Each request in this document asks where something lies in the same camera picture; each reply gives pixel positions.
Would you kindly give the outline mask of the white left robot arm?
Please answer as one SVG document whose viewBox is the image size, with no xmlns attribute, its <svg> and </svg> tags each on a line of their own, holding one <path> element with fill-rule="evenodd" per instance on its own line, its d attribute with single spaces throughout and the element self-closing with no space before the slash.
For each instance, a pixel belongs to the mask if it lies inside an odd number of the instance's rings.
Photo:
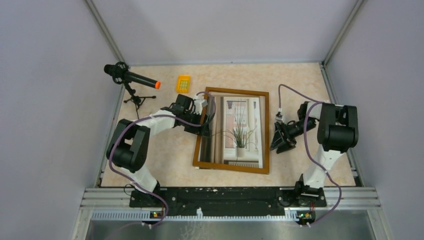
<svg viewBox="0 0 424 240">
<path fill-rule="evenodd" d="M 109 168 L 130 181 L 140 192 L 141 200 L 149 207 L 160 202 L 158 180 L 153 177 L 146 159 L 150 138 L 182 126 L 185 132 L 210 137 L 210 123 L 217 111 L 212 95 L 201 99 L 198 94 L 188 97 L 179 94 L 170 106 L 137 120 L 121 119 L 113 132 L 106 150 Z"/>
</svg>

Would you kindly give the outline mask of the plant window photo print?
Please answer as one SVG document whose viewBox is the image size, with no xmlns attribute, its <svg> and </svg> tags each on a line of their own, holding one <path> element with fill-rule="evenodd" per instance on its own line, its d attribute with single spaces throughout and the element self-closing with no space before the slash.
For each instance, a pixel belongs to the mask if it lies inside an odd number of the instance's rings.
<svg viewBox="0 0 424 240">
<path fill-rule="evenodd" d="M 260 95 L 213 93 L 216 110 L 210 136 L 202 138 L 197 161 L 262 169 L 264 167 L 266 98 Z"/>
</svg>

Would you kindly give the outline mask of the wooden picture frame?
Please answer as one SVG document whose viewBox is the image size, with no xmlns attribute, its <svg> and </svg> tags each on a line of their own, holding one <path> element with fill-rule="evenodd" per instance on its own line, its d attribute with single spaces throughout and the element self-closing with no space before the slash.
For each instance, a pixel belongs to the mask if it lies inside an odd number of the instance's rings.
<svg viewBox="0 0 424 240">
<path fill-rule="evenodd" d="M 196 139 L 195 149 L 193 154 L 192 165 L 196 168 L 200 169 L 211 169 L 211 170 L 228 170 L 228 171 L 236 171 L 236 172 L 244 172 L 244 173 L 254 173 L 254 174 L 269 174 L 270 172 L 270 104 L 269 104 L 269 93 L 265 91 L 257 91 L 257 90 L 242 90 L 242 89 L 231 89 L 231 88 L 219 88 L 219 87 L 206 87 L 204 98 L 207 99 L 208 95 L 212 95 L 213 93 L 230 93 L 230 94 L 242 94 L 242 95 L 255 95 L 255 96 L 264 96 L 265 100 L 265 146 L 264 146 L 264 167 L 259 168 L 249 168 L 249 167 L 240 167 L 240 166 L 230 166 L 230 165 L 221 165 L 221 164 L 213 164 L 207 162 L 198 162 L 198 156 L 200 152 L 200 142 L 202 137 L 199 136 Z"/>
</svg>

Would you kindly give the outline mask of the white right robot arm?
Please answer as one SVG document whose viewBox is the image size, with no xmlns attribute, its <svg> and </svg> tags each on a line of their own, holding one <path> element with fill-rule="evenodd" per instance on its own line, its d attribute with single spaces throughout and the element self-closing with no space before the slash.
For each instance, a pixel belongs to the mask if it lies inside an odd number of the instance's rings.
<svg viewBox="0 0 424 240">
<path fill-rule="evenodd" d="M 274 136 L 270 150 L 278 154 L 296 147 L 296 137 L 306 136 L 317 128 L 319 144 L 312 164 L 296 182 L 293 200 L 307 206 L 312 200 L 323 198 L 323 187 L 328 172 L 336 161 L 359 140 L 358 109 L 352 105 L 336 105 L 306 101 L 297 111 L 298 121 L 285 122 L 280 111 L 275 116 Z"/>
</svg>

